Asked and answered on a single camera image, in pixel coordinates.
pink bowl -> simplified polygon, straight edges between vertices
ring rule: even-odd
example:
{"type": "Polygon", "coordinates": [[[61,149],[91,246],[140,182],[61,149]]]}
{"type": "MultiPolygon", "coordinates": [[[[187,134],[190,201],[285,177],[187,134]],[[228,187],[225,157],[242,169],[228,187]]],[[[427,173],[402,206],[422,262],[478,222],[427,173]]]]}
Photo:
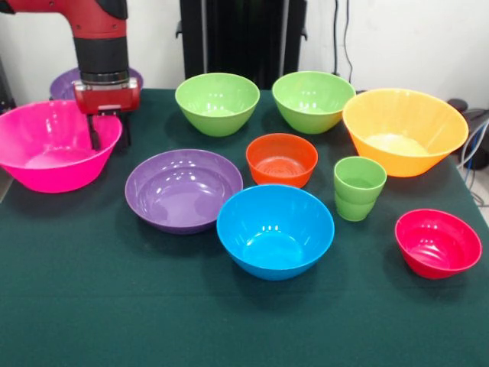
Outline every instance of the pink bowl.
{"type": "Polygon", "coordinates": [[[27,188],[63,193],[94,181],[121,136],[117,117],[96,116],[101,150],[91,148],[75,101],[39,102],[0,116],[0,165],[27,188]]]}
{"type": "Polygon", "coordinates": [[[451,277],[474,266],[482,256],[477,233],[440,210],[408,212],[397,221],[395,232],[404,260],[424,278],[451,277]]]}

orange bowl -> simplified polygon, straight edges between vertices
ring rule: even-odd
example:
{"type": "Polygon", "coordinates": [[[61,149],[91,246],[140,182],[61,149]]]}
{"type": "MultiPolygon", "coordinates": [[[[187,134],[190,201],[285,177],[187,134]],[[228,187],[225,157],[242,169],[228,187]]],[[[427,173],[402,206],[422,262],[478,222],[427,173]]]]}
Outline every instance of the orange bowl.
{"type": "Polygon", "coordinates": [[[374,89],[350,99],[343,121],[359,155],[389,176],[424,174],[468,137],[464,117],[448,103],[407,89],[374,89]]]}
{"type": "Polygon", "coordinates": [[[251,176],[257,184],[303,187],[318,163],[318,152],[306,139],[292,134],[268,134],[246,149],[251,176]]]}

green cup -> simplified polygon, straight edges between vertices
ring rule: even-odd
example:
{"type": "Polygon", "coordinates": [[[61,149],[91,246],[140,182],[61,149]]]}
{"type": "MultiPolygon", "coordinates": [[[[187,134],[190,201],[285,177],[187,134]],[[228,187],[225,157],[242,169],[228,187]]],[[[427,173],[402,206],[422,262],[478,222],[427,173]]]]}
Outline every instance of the green cup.
{"type": "Polygon", "coordinates": [[[387,180],[385,169],[364,157],[347,157],[335,165],[335,202],[343,219],[359,222],[369,214],[387,180]]]}

green tablecloth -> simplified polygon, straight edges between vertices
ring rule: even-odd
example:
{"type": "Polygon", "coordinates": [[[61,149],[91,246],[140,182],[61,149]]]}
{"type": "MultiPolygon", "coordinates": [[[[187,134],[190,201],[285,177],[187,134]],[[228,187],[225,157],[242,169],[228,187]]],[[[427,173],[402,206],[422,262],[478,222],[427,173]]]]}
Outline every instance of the green tablecloth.
{"type": "Polygon", "coordinates": [[[271,94],[227,138],[198,133],[171,90],[145,90],[133,146],[73,193],[14,183],[0,204],[0,365],[3,366],[470,366],[489,365],[489,258],[443,281],[404,264],[394,223],[410,209],[443,209],[489,232],[454,165],[389,178],[370,216],[340,219],[332,167],[354,154],[342,124],[308,136],[319,165],[305,187],[332,211],[336,236],[319,263],[279,283],[244,273],[215,230],[175,236],[139,220],[125,179],[174,148],[223,154],[252,185],[245,148],[291,132],[271,94]]]}

yellow bowl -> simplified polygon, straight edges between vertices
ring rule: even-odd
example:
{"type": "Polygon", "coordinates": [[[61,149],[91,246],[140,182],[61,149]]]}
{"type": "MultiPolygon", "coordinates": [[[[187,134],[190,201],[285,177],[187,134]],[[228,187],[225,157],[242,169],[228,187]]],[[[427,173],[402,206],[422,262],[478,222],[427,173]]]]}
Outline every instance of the yellow bowl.
{"type": "Polygon", "coordinates": [[[358,154],[389,176],[424,174],[468,137],[464,117],[448,103],[407,89],[374,89],[350,99],[343,121],[358,154]]]}

